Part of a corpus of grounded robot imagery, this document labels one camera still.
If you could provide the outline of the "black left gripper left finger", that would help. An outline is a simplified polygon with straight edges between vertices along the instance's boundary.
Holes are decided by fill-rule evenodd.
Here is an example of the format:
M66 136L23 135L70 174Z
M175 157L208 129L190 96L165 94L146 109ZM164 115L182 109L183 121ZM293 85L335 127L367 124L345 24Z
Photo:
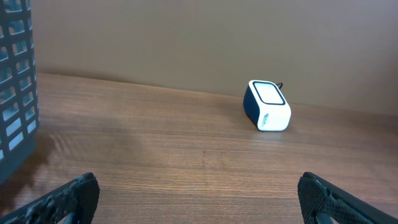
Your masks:
M2 224L90 224L100 196L93 173L85 173L1 218Z

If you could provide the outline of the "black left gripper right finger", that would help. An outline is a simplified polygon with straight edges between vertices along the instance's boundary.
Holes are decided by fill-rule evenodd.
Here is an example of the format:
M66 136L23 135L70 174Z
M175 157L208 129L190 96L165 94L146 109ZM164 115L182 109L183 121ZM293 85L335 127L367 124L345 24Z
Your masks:
M394 218L325 179L304 172L298 182L304 224L390 224Z

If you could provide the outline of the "grey plastic shopping basket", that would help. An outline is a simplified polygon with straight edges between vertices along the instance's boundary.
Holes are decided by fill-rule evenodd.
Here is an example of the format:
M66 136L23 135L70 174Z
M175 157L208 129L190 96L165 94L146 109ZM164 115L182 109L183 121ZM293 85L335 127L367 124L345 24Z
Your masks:
M29 0L1 0L1 183L33 153L40 125Z

